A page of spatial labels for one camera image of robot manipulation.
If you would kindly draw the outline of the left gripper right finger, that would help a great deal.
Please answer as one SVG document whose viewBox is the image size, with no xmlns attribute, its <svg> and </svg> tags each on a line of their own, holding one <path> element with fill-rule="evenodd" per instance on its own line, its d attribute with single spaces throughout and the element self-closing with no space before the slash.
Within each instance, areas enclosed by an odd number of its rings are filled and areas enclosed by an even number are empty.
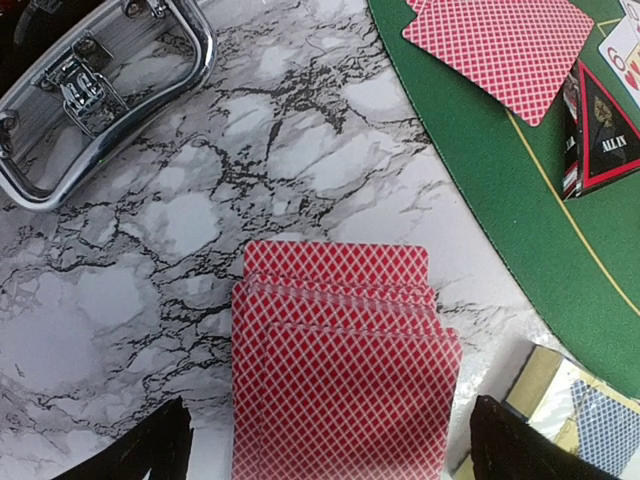
<svg viewBox="0 0 640 480">
<path fill-rule="evenodd" d="M 476 398 L 470 433 L 476 479 L 615 479 L 562 450 L 489 395 Z"/>
</svg>

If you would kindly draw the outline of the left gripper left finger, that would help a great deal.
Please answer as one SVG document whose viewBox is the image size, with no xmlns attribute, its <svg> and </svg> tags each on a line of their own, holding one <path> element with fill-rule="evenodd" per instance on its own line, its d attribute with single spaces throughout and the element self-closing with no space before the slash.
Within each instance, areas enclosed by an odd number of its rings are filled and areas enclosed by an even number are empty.
<svg viewBox="0 0 640 480">
<path fill-rule="evenodd" d="M 194 430 L 183 399 L 169 400 L 100 453 L 60 479 L 172 479 L 187 477 Z"/>
</svg>

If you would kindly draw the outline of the pink playing card deck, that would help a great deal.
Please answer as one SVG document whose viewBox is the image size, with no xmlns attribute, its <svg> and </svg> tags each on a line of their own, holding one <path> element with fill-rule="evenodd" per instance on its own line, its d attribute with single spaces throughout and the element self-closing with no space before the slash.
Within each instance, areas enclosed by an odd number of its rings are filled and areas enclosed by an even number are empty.
<svg viewBox="0 0 640 480">
<path fill-rule="evenodd" d="M 232 291 L 236 479 L 437 479 L 462 360 L 418 246 L 259 240 Z"/>
</svg>

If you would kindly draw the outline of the triangular dealer button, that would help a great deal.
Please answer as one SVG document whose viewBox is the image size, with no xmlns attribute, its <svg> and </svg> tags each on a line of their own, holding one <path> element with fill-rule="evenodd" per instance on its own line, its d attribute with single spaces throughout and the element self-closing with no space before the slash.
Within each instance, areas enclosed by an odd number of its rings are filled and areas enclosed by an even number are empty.
<svg viewBox="0 0 640 480">
<path fill-rule="evenodd" d="M 639 128 L 578 60 L 564 82 L 563 199 L 589 194 L 639 170 Z"/>
</svg>

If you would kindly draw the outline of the pink card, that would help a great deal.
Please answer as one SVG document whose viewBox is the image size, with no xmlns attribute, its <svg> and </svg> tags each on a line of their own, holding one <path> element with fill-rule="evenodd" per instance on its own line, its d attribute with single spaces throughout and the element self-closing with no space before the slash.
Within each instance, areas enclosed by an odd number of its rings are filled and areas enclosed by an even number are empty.
<svg viewBox="0 0 640 480">
<path fill-rule="evenodd" d="M 412 11 L 419 15 L 426 5 L 430 3 L 429 0 L 406 0 L 406 4 L 412 9 Z"/>
<path fill-rule="evenodd" d="M 433 1 L 402 36 L 536 127 L 593 27 L 569 1 Z"/>
</svg>

